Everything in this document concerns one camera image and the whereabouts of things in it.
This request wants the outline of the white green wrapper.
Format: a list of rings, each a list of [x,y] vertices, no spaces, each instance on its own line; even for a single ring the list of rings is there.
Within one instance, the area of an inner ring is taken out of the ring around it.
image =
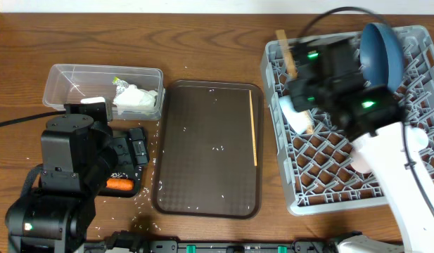
[[[116,85],[113,104],[117,107],[119,115],[124,111],[150,110],[154,108],[158,97],[156,90],[138,89],[135,84],[129,84],[117,77],[113,79],[113,84]]]

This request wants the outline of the grey dishwasher rack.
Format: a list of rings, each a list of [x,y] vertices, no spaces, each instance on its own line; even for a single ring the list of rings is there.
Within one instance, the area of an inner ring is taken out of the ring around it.
[[[405,56],[404,79],[395,96],[407,104],[410,124],[428,134],[420,155],[434,183],[434,43],[420,25],[396,27],[395,33]],[[313,134],[298,134],[288,123],[279,101],[290,77],[277,41],[266,44],[260,69],[288,211],[303,216],[386,205],[374,175],[353,169],[352,146],[329,115],[311,111]]]

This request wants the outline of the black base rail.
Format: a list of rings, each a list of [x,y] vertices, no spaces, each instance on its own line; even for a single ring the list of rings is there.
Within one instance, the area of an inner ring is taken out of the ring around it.
[[[294,240],[292,242],[180,242],[149,240],[129,231],[113,233],[108,239],[84,243],[78,252],[105,253],[337,253],[403,252],[402,245],[372,240],[359,231],[332,238],[327,242]]]

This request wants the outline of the large blue plate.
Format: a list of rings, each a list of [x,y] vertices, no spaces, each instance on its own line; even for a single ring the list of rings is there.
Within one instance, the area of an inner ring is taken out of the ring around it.
[[[372,22],[362,31],[359,57],[362,74],[371,86],[398,90],[404,76],[404,52],[397,35],[386,24]]]

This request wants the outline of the wooden chopstick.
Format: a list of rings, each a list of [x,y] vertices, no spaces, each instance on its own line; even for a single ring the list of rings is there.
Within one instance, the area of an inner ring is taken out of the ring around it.
[[[296,79],[298,77],[298,71],[295,66],[295,61],[293,60],[292,54],[289,49],[288,39],[286,38],[286,33],[284,30],[277,30],[276,37],[279,40],[279,46],[281,47],[281,52],[283,54],[284,64],[287,69],[287,73],[289,74],[291,79]],[[308,111],[298,112],[298,116],[300,119],[303,119],[305,123],[305,132],[307,134],[313,134],[313,126],[312,121]]]
[[[256,139],[255,139],[255,120],[254,120],[254,111],[253,111],[253,95],[251,90],[249,90],[249,106],[250,106],[250,128],[251,128],[252,146],[253,146],[253,163],[254,166],[256,167],[257,151],[256,151]]]

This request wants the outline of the clear plastic bin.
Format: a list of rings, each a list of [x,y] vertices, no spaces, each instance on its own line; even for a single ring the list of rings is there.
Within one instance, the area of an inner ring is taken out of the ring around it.
[[[124,111],[117,113],[113,104],[117,77],[138,89],[156,90],[158,97],[153,109]],[[109,117],[124,120],[151,120],[161,118],[165,96],[163,73],[157,68],[123,67],[109,65],[55,64],[49,72],[44,90],[43,104],[56,110],[63,110],[65,104],[81,104],[83,98],[104,97]]]

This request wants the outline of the brown serving tray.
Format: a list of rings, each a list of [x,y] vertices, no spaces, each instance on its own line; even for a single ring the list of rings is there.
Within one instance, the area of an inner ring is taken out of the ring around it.
[[[253,163],[249,90],[257,166]],[[250,219],[260,208],[263,92],[253,84],[178,80],[167,88],[153,179],[162,214]]]

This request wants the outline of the white rice pile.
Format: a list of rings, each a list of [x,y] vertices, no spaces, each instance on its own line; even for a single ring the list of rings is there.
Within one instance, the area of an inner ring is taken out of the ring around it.
[[[127,174],[127,173],[124,173],[124,172],[115,172],[115,173],[112,173],[110,175],[110,177],[112,179],[129,179],[130,176],[131,176],[130,174]]]

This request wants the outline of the pink cup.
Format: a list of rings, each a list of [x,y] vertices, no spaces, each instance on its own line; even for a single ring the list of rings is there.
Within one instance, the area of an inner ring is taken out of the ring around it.
[[[350,153],[350,157],[352,158],[351,167],[362,174],[371,173],[371,167],[368,162],[365,160],[364,156],[356,150],[353,150]]]

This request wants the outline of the small light-blue rice bowl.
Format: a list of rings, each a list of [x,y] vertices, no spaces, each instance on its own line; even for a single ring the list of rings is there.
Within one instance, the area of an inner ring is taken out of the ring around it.
[[[296,134],[313,134],[313,123],[308,111],[297,112],[293,107],[290,96],[282,96],[279,99],[281,111],[287,123]]]

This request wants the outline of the light blue cup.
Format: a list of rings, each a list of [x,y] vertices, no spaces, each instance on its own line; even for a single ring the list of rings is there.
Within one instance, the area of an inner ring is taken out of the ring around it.
[[[407,147],[411,152],[416,152],[427,148],[429,140],[427,133],[423,129],[407,126],[405,131]]]

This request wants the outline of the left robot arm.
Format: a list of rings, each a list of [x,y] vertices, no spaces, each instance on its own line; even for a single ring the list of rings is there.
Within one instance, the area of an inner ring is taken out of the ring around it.
[[[66,104],[42,133],[43,162],[6,212],[9,252],[75,252],[97,196],[133,197],[149,162],[143,128],[116,131],[107,103]]]

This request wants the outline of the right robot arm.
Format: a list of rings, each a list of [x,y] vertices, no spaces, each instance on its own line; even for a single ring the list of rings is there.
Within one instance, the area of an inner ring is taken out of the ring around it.
[[[291,74],[281,104],[292,130],[314,133],[317,108],[345,133],[382,188],[406,252],[434,252],[434,183],[420,157],[423,132],[407,124],[394,93],[404,75],[395,35],[363,35],[358,50],[348,38],[329,37],[288,46]]]

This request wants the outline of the orange carrot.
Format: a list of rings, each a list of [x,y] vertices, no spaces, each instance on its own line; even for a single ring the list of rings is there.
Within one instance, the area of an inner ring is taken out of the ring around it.
[[[106,188],[112,190],[131,191],[134,189],[134,182],[130,179],[108,179]]]

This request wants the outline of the black tray bin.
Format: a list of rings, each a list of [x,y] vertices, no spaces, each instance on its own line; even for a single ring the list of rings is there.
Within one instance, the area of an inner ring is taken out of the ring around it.
[[[122,190],[112,190],[112,189],[105,187],[99,192],[99,195],[111,196],[111,197],[133,197],[133,196],[135,196],[141,190],[141,178],[142,178],[143,168],[146,166],[143,166],[143,167],[133,167],[132,165],[119,166],[118,165],[118,158],[117,158],[117,165],[115,166],[114,170],[111,171],[111,174],[115,173],[115,172],[124,172],[124,173],[130,174],[131,176],[129,179],[134,182],[134,189],[131,191],[122,191]]]

